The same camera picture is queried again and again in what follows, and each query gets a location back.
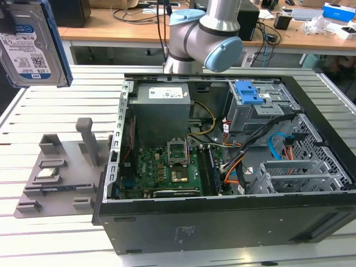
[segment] hard drive label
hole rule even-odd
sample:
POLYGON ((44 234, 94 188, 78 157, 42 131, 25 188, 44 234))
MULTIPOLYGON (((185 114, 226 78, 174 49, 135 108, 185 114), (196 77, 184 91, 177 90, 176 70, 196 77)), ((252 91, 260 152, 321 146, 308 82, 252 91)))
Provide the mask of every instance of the hard drive label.
POLYGON ((43 52, 36 47, 31 25, 17 25, 16 35, 0 33, 0 40, 17 73, 27 79, 48 79, 51 70, 43 52))

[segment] light blue joint cap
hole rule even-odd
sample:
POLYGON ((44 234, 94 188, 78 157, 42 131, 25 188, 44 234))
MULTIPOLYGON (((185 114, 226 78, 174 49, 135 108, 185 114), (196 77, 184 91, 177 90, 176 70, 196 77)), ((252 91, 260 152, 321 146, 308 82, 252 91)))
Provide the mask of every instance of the light blue joint cap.
POLYGON ((223 72, 237 63, 243 51, 243 42, 240 37, 234 36, 222 41, 206 57, 204 67, 214 71, 223 72))
POLYGON ((205 11, 199 9, 180 9, 173 12, 170 17, 169 26, 197 21, 205 15, 205 11))

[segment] aluminum slatted table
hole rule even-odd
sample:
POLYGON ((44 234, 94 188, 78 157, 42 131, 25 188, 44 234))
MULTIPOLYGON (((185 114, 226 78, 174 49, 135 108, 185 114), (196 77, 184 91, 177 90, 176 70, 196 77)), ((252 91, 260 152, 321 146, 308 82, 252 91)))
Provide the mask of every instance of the aluminum slatted table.
MULTIPOLYGON (((72 66, 70 88, 20 90, 0 118, 0 266, 260 266, 262 261, 282 266, 356 266, 356 222, 317 244, 118 257, 103 228, 91 224, 91 215, 12 216, 44 133, 58 133, 62 141, 81 140, 75 123, 89 116, 96 137, 107 139, 114 128, 123 73, 160 71, 148 66, 72 66)), ((324 75, 274 68, 232 68, 227 73, 294 76, 356 153, 356 108, 324 75)))

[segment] power supply label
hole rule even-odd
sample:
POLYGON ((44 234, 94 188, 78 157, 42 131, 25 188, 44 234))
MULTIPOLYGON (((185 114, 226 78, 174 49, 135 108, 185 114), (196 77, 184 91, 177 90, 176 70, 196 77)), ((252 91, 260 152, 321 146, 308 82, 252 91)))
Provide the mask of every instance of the power supply label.
POLYGON ((149 90, 149 98, 183 98, 182 87, 151 87, 149 90))
POLYGON ((27 79, 48 79, 51 70, 45 55, 35 45, 37 35, 33 27, 17 25, 16 32, 16 35, 0 33, 0 40, 17 73, 27 79))

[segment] motherboard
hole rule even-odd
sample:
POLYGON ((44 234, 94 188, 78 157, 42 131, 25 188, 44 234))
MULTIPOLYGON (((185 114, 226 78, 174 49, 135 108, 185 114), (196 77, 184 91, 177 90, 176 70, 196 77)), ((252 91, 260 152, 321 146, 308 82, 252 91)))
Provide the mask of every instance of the motherboard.
POLYGON ((121 199, 217 195, 223 163, 218 147, 170 143, 160 148, 142 147, 136 166, 124 162, 123 168, 131 171, 121 172, 116 195, 121 199))

